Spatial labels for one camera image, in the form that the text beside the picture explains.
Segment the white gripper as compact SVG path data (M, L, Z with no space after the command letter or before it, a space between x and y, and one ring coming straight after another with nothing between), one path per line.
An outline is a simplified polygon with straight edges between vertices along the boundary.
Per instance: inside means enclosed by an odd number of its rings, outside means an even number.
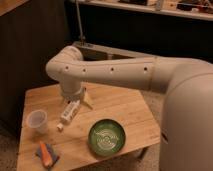
M70 100L80 99L81 103L93 109L93 101L85 87L80 82L61 82L62 104L69 104Z

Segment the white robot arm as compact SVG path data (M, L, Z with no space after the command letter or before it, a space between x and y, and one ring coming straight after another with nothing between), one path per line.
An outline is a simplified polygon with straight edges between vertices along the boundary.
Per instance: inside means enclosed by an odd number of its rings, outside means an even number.
M213 171L212 63L162 56L85 61L67 46L46 73L67 100L81 96L83 82L163 93L159 171Z

